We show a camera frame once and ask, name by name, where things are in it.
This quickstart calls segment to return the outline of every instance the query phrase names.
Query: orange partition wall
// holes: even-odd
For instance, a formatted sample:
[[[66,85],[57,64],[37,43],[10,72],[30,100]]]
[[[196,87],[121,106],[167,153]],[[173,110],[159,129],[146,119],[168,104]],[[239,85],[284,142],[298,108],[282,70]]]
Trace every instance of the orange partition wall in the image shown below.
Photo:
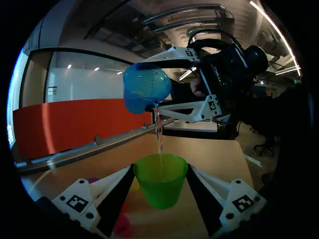
[[[44,157],[151,124],[151,113],[132,114],[123,99],[72,100],[13,112],[21,158]]]

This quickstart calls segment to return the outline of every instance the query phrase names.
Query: ceiling light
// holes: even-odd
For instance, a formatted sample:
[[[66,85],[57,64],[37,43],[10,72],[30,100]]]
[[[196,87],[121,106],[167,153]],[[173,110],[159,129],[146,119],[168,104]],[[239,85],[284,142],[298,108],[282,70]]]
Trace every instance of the ceiling light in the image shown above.
[[[191,70],[188,70],[188,71],[186,71],[180,78],[179,78],[179,80],[183,80],[185,77],[187,77],[189,74],[191,74],[192,73],[192,71]]]
[[[299,66],[297,68],[293,67],[293,69],[284,69],[284,70],[275,72],[275,75],[277,76],[277,75],[280,75],[280,74],[283,74],[283,73],[287,73],[287,72],[295,71],[295,70],[299,70],[299,69],[300,69]]]
[[[288,45],[288,42],[286,41],[286,38],[283,36],[283,34],[281,33],[281,31],[278,29],[278,27],[275,25],[275,23],[270,19],[270,17],[260,8],[258,7],[255,3],[253,3],[252,1],[249,2],[251,5],[253,5],[268,21],[269,23],[275,28],[276,32],[279,34],[279,36],[281,37],[282,41],[284,42],[287,50],[289,51],[289,54],[291,55],[293,62],[295,63],[296,66],[296,70],[298,72],[298,75],[300,76],[300,71],[298,68],[298,64],[297,61],[295,59],[295,55],[292,53],[292,49],[290,48],[290,46]]]
[[[191,74],[192,71],[195,71],[196,69],[197,69],[196,67],[192,67],[192,70],[186,71],[186,72],[179,78],[179,80],[183,80],[185,77],[187,77],[189,74]]]

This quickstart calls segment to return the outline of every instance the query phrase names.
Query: glass wall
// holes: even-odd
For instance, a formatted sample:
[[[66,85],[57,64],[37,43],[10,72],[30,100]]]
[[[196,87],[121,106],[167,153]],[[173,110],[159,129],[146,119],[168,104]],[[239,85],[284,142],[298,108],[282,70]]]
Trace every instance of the glass wall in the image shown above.
[[[74,52],[54,52],[45,102],[123,98],[123,73],[129,64]]]

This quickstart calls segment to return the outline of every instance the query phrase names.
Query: blue measuring cup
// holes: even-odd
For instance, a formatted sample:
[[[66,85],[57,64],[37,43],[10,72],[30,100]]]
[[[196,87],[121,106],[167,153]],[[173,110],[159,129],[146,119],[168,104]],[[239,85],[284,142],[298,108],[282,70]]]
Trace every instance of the blue measuring cup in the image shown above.
[[[137,63],[126,69],[123,75],[124,104],[134,114],[145,112],[145,107],[160,102],[171,92],[167,74],[152,63]]]

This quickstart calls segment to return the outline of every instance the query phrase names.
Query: person's hand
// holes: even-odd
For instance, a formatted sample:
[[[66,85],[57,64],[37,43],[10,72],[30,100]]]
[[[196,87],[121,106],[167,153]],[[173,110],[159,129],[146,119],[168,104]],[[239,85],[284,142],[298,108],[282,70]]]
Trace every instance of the person's hand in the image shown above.
[[[201,86],[201,80],[200,79],[195,79],[191,81],[191,89],[192,92],[197,96],[197,97],[205,97],[206,95],[201,92],[200,89]]]

